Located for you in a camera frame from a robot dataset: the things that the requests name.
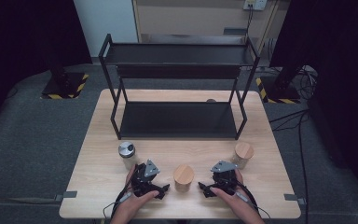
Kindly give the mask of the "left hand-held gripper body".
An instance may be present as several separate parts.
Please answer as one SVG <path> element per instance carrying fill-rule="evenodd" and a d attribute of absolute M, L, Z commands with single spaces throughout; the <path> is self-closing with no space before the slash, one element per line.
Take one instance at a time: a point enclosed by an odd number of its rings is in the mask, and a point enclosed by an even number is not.
<path fill-rule="evenodd" d="M 160 191 L 160 187 L 152 183 L 159 173 L 159 168 L 151 160 L 136 164 L 131 178 L 131 187 L 137 197 L 141 197 L 150 191 Z"/>

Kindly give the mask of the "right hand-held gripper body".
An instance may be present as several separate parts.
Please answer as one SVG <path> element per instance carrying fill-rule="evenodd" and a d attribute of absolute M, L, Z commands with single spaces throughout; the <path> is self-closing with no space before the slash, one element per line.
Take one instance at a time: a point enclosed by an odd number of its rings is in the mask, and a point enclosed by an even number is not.
<path fill-rule="evenodd" d="M 211 168 L 214 183 L 211 188 L 221 189 L 228 195 L 235 193 L 238 179 L 235 170 L 237 165 L 228 161 L 219 161 Z"/>

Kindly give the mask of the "glass jar with wooden lid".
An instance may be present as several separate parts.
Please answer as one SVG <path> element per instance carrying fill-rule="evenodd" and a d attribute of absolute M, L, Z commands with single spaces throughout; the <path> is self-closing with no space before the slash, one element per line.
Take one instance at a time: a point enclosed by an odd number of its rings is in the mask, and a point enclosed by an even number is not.
<path fill-rule="evenodd" d="M 194 171 L 189 165 L 179 165 L 173 172 L 175 189 L 179 192 L 189 191 L 194 175 Z"/>
<path fill-rule="evenodd" d="M 254 154 L 254 148 L 249 143 L 239 142 L 234 147 L 231 161 L 236 164 L 239 169 L 243 169 Z"/>

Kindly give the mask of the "glass jar with metal lid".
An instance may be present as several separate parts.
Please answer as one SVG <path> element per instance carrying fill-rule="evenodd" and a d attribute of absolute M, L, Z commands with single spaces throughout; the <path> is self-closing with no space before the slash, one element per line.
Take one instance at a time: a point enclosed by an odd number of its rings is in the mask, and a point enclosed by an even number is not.
<path fill-rule="evenodd" d="M 135 145 L 132 142 L 122 142 L 118 146 L 118 154 L 121 157 L 125 167 L 130 170 L 134 164 L 137 164 L 139 159 L 136 154 Z"/>

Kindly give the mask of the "black metal shelf rack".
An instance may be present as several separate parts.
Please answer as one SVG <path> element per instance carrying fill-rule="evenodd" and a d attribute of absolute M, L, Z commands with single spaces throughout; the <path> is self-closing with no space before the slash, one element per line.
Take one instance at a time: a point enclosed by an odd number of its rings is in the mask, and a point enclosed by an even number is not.
<path fill-rule="evenodd" d="M 99 60 L 113 98 L 111 122 L 122 138 L 235 139 L 247 121 L 244 101 L 248 87 L 238 88 L 241 69 L 252 77 L 259 53 L 251 38 L 228 43 L 117 43 L 107 35 Z M 128 96 L 126 79 L 230 80 L 222 100 L 185 101 L 179 93 L 153 100 Z"/>

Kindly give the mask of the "person's left hand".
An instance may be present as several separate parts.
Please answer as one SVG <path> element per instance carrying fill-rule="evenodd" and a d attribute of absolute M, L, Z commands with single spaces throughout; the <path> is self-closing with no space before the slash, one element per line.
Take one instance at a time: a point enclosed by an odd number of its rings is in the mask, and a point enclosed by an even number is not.
<path fill-rule="evenodd" d="M 155 191 L 156 190 L 147 192 L 141 197 L 131 195 L 126 201 L 124 201 L 118 206 L 117 211 L 131 211 L 137 214 L 139 209 L 141 209 L 146 203 L 154 199 Z"/>

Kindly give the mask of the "person's right hand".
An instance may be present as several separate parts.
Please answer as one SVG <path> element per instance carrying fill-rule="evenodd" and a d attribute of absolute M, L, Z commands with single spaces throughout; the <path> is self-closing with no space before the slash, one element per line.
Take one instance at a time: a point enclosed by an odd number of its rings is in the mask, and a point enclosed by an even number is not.
<path fill-rule="evenodd" d="M 257 213 L 254 208 L 241 199 L 237 195 L 229 195 L 221 189 L 211 188 L 211 191 L 221 200 L 223 200 L 232 210 L 232 212 L 238 217 L 239 213 Z"/>

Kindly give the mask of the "black stand with striped base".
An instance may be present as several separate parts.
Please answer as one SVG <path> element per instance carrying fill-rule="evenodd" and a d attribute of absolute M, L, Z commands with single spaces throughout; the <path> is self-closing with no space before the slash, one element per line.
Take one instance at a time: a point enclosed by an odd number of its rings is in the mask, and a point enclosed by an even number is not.
<path fill-rule="evenodd" d="M 258 77 L 257 87 L 264 103 L 299 104 L 300 95 L 292 80 L 297 75 L 299 67 L 286 65 L 276 77 Z"/>
<path fill-rule="evenodd" d="M 43 48 L 43 58 L 51 73 L 51 78 L 42 91 L 42 98 L 76 98 L 81 93 L 88 76 L 85 73 L 66 72 L 51 47 Z"/>

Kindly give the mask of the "beige wooden cabinet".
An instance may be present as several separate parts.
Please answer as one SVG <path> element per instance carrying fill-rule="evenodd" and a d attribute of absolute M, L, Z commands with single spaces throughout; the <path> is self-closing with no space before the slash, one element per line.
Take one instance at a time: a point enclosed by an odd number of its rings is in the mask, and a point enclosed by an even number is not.
<path fill-rule="evenodd" d="M 290 0 L 268 0 L 244 10 L 245 0 L 132 0 L 138 35 L 222 35 L 245 29 L 251 38 L 276 38 Z"/>

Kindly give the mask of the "dark curtain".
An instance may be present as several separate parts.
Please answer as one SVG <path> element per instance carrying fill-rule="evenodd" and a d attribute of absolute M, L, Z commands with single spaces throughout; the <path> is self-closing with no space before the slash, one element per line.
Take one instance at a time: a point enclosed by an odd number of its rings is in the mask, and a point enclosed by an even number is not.
<path fill-rule="evenodd" d="M 331 159 L 358 179 L 358 0 L 291 0 L 271 64 L 317 72 L 312 118 Z"/>

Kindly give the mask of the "grey table bracket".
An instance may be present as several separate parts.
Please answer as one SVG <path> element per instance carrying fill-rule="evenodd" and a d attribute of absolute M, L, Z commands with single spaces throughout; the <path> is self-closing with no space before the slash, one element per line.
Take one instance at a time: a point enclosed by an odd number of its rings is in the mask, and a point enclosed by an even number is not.
<path fill-rule="evenodd" d="M 295 194 L 283 194 L 284 199 L 286 201 L 296 201 L 299 205 L 307 205 L 307 201 L 305 198 L 299 198 Z"/>
<path fill-rule="evenodd" d="M 65 198 L 75 198 L 77 195 L 77 190 L 65 191 L 63 194 L 57 194 L 54 197 L 55 202 L 61 202 Z"/>

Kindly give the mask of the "white wall socket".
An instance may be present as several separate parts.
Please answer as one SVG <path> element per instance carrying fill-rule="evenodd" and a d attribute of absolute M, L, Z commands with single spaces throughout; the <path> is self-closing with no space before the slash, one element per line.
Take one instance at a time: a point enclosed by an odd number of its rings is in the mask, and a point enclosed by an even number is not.
<path fill-rule="evenodd" d="M 268 0 L 245 0 L 243 4 L 244 10 L 264 10 Z"/>

